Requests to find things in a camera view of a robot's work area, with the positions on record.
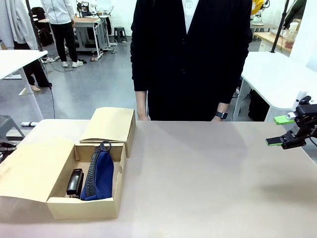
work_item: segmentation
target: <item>hand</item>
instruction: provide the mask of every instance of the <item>hand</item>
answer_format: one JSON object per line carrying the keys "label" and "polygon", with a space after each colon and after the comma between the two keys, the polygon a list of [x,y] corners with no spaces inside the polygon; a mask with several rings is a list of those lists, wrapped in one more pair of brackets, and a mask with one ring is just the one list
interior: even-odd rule
{"label": "hand", "polygon": [[212,119],[212,122],[221,122],[221,121],[222,121],[222,119],[220,117],[214,117]]}
{"label": "hand", "polygon": [[146,114],[138,114],[138,120],[150,120]]}

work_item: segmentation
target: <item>box flap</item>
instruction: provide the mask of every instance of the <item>box flap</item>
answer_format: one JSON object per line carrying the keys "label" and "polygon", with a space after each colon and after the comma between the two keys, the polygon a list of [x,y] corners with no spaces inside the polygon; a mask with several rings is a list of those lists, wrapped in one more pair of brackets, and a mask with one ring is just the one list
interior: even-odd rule
{"label": "box flap", "polygon": [[0,164],[0,196],[46,202],[73,149],[62,138],[18,146]]}
{"label": "box flap", "polygon": [[97,108],[80,140],[125,142],[128,139],[133,117],[133,109]]}

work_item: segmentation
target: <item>blue pouch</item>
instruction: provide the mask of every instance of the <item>blue pouch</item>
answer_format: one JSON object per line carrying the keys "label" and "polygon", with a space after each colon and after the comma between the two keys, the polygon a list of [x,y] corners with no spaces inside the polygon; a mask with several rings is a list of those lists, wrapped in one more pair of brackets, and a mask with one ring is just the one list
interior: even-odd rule
{"label": "blue pouch", "polygon": [[[105,148],[104,143],[109,144],[109,148]],[[110,149],[111,143],[103,141],[93,153],[80,200],[93,201],[112,197],[113,161]]]}

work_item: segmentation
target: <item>gray stool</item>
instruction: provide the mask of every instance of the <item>gray stool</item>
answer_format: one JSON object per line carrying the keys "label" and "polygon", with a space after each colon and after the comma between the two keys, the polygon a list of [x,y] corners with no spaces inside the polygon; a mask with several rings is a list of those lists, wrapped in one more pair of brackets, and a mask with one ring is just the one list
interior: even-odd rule
{"label": "gray stool", "polygon": [[[12,128],[17,129],[21,136],[7,136],[6,134],[11,131]],[[21,141],[24,138],[24,134],[10,116],[0,116],[0,139]]]}
{"label": "gray stool", "polygon": [[122,42],[123,40],[127,40],[127,35],[125,34],[124,27],[115,27],[114,28],[114,38],[118,41],[118,43]]}

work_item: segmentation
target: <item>smartwatch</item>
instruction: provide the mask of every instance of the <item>smartwatch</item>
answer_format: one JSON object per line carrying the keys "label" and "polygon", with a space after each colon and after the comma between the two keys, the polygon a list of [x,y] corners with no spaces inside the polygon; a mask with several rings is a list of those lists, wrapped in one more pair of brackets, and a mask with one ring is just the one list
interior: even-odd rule
{"label": "smartwatch", "polygon": [[215,116],[221,118],[222,120],[225,120],[227,119],[228,113],[216,112]]}

